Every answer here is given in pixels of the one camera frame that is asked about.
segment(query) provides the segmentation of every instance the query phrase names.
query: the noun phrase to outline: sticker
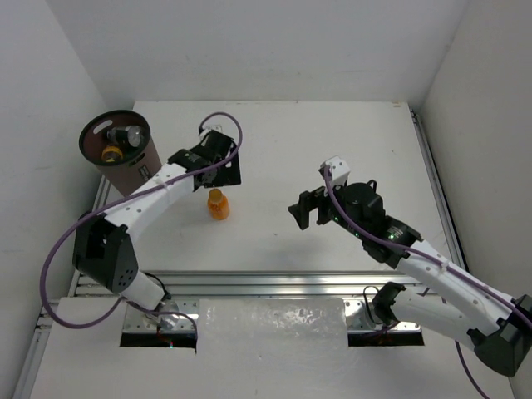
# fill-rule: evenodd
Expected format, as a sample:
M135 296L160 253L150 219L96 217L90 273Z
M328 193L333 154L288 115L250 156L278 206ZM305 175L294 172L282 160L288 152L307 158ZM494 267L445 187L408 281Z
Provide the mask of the sticker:
M151 173L148 170L146 165L142 165L139 168L139 173L140 173L140 176L142 177L142 179L144 179L144 181L148 181L151 178Z

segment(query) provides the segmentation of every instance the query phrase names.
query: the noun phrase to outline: black bucket rim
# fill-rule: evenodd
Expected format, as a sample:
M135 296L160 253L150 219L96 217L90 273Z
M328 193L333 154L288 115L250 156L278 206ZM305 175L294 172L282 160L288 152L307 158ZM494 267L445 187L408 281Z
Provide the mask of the black bucket rim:
M112 116L112 115L115 115L115 114L135 115L135 116L140 117L146 123L146 126L148 126L148 128L147 128L147 132L145 133L146 140L144 140L144 145L142 147L137 148L135 150L135 152L133 152L130 157L127 157L127 158L124 157L123 160L119 160L118 162L104 162L103 160L92 160L92 159L89 159L89 157L86 155L86 153L85 153L85 151L83 149L83 141L85 139L85 136L86 136L87 132L99 120L105 119L105 118L107 118L109 116ZM124 165L124 164L127 164L129 162L132 162L132 161L136 160L138 156L142 155L142 153L144 152L146 147L150 144L150 141L151 141L151 128L150 128L150 124L148 123L148 121L146 120L146 118L144 116L142 116L138 112L134 112L132 110L113 110L113 111L104 112L103 114L100 114L96 118L93 118L92 121L87 123L85 125L85 127L83 128L83 130L81 131L80 138L79 138L79 141L78 141L78 145L79 145L79 148L80 148L80 152L83 155L83 158L85 158L86 160L91 162L93 165L112 167L112 166Z

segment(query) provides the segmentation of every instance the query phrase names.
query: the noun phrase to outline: white wall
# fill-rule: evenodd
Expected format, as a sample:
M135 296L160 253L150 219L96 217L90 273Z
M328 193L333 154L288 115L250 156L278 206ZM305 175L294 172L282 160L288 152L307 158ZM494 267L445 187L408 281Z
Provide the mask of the white wall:
M467 0L47 0L110 105L419 106Z
M93 200L97 173L77 137L106 107L44 0L0 13L0 397L11 397L41 308L40 268L53 242ZM50 296L71 279L71 246Z
M532 294L532 2L473 0L423 120L472 272ZM530 397L532 354L513 385Z

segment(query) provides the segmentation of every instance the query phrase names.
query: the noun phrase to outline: metal frame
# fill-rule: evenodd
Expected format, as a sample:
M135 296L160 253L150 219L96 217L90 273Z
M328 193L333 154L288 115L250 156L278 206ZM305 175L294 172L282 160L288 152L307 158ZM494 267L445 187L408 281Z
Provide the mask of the metal frame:
M419 117L411 111L412 122L419 140L421 153L425 162L425 167L431 182L431 188L436 200L438 214L440 215L447 245L451 251L453 262L462 268L466 268L461 247L456 235L455 227L452 223L451 214L446 203L446 198L441 188L436 166L432 158L430 146L426 140L426 135L419 120ZM107 201L111 189L111 183L105 178L101 178L93 209L98 209ZM413 278L391 272L357 272L357 273L184 273L184 272L160 272L157 276L161 278L170 293L179 295L176 300L196 301L200 298L212 297L240 297L252 296L258 298L308 298L311 296L321 296L327 298L343 298L346 306L347 328L349 332L360 331L358 326L350 323L349 316L354 308L362 306L362 290L367 285L381 287L387 281L393 280L404 283L409 288L420 293L425 286L418 283ZM74 273L69 297L102 297L110 295L104 288L94 283L88 277L82 276L77 270ZM197 309L186 308L187 313L197 314ZM42 355L46 347L52 320L42 312L38 321L32 344L29 347L26 361L22 369L21 376L17 384L14 399L29 399L33 384L37 377L37 371L41 364ZM412 323L401 323L395 332L401 333L413 330L419 331L420 327Z

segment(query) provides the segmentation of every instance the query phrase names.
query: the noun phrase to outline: bottle cap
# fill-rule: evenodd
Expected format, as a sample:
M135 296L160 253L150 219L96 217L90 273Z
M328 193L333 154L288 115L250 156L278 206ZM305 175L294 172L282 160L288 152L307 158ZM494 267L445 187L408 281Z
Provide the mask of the bottle cap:
M212 189L209 191L209 201L214 204L222 202L223 197L224 195L219 189Z

